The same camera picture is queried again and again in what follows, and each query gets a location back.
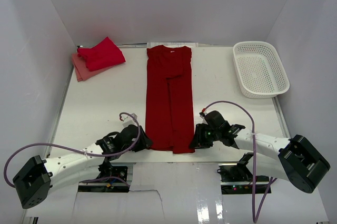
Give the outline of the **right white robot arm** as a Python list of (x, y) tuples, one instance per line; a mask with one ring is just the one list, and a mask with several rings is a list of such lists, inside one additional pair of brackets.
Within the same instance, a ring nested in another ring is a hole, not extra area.
[(331, 168), (304, 136), (278, 138), (256, 134), (243, 125), (229, 124), (216, 110), (201, 116), (204, 121), (196, 125), (190, 148), (206, 149), (219, 141), (244, 150), (243, 157), (226, 172), (234, 180), (250, 181), (254, 176), (278, 178), (310, 194)]

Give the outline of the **dark red t-shirt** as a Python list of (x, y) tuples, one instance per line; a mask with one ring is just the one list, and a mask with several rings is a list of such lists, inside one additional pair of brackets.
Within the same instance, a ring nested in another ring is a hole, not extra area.
[(147, 49), (145, 132), (153, 150), (193, 153), (192, 50), (159, 45)]

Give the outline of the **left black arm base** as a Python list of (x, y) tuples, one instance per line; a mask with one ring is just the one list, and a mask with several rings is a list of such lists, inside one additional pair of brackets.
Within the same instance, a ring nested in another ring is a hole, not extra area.
[(127, 193), (132, 181), (132, 165), (112, 165), (103, 168), (97, 176), (98, 181), (80, 183), (78, 192), (92, 193)]

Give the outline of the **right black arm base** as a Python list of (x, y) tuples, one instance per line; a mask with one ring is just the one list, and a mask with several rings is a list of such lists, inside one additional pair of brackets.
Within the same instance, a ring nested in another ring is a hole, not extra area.
[(222, 195), (251, 195), (253, 175), (247, 168), (252, 164), (253, 153), (249, 152), (234, 164), (219, 165), (217, 173), (221, 177)]

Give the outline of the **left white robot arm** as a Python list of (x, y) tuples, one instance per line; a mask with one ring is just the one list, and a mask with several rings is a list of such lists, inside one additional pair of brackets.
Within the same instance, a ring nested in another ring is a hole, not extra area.
[(23, 209), (43, 202), (52, 192), (78, 182), (108, 179), (107, 166), (127, 151), (138, 152), (152, 146), (142, 127), (128, 125), (111, 132), (83, 150), (43, 159), (30, 158), (13, 178)]

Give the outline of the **white perforated plastic basket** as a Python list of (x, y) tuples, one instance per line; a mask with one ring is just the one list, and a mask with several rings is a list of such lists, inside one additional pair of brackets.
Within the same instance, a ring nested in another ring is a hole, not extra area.
[(233, 61), (241, 92), (248, 98), (273, 98), (290, 88), (280, 57), (274, 46), (267, 42), (236, 43)]

